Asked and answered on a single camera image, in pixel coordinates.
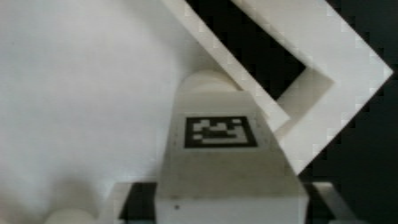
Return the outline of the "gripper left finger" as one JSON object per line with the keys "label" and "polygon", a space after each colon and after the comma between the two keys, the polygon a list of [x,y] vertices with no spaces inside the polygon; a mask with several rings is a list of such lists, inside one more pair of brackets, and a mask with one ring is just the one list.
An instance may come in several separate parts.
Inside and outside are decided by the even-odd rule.
{"label": "gripper left finger", "polygon": [[157,224],[155,182],[118,183],[96,224]]}

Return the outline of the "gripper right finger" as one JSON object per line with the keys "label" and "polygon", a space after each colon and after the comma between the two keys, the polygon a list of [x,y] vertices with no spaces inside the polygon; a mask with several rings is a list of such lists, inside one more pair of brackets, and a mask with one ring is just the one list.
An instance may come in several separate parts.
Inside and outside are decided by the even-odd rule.
{"label": "gripper right finger", "polygon": [[309,193],[308,216],[304,224],[370,224],[363,220],[331,182],[306,182]]}

